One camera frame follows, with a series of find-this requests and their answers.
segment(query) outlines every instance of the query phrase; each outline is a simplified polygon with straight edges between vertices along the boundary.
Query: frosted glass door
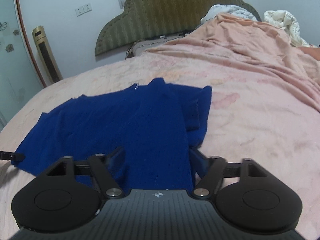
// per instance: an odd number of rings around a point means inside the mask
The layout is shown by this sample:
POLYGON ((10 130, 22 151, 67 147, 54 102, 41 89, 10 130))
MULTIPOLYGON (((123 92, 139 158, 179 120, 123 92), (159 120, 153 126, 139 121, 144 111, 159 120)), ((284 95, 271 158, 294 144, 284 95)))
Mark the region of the frosted glass door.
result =
POLYGON ((14 0, 0 0, 0 130, 41 89, 19 31, 14 0))

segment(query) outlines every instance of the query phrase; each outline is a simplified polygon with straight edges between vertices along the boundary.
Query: folded blue fabric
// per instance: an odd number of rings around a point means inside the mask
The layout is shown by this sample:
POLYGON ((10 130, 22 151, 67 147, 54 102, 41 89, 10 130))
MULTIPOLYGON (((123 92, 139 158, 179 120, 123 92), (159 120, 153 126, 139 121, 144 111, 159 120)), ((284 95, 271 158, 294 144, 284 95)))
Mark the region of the folded blue fabric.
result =
POLYGON ((192 190, 188 148, 204 139, 211 93, 209 86, 166 84, 157 78, 146 86, 70 99, 40 116, 16 150, 25 160, 14 164, 38 175, 62 156, 85 160, 122 146, 125 155, 111 162, 109 171, 125 192, 192 190))

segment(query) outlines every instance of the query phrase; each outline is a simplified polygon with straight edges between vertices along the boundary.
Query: bed headboard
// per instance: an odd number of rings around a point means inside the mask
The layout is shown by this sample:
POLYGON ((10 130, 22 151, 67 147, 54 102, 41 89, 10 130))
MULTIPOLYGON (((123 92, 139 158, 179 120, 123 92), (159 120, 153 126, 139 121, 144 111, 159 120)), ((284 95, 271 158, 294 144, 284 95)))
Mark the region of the bed headboard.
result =
POLYGON ((95 55, 141 39, 194 30, 214 4, 234 4, 259 14, 243 0, 126 0, 124 12, 99 34, 95 55))

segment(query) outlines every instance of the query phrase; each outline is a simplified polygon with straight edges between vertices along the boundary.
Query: mattress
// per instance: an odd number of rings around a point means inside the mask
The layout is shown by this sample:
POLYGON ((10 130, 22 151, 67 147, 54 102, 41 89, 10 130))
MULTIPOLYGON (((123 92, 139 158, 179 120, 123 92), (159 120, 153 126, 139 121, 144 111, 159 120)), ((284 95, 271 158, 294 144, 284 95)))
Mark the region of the mattress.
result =
MULTIPOLYGON (((303 203, 297 231, 316 239, 320 62, 290 42, 283 30, 267 23, 219 14, 182 39, 43 89, 4 127, 0 150, 15 151, 42 112, 70 98, 148 84, 156 77, 189 86, 211 85, 208 131, 200 150, 229 162, 252 158, 291 187, 303 203)), ((33 178, 0 161, 0 239, 18 230, 11 201, 33 178)))

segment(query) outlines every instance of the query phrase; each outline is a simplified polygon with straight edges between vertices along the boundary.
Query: bed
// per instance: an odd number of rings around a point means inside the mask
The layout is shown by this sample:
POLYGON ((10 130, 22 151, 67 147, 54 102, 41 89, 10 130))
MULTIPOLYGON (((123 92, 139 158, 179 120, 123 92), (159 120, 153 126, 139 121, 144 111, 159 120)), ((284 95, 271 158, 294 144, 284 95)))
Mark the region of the bed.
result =
MULTIPOLYGON (((42 112, 70 98, 147 84, 155 77, 211 85, 201 151, 230 162, 250 157, 291 187, 303 202, 297 231, 313 240, 320 235, 320 61, 309 54, 291 47, 283 30, 219 14, 182 39, 40 91, 4 127, 0 150, 15 151, 42 112)), ((33 178, 0 161, 0 239, 18 230, 10 204, 33 178)))

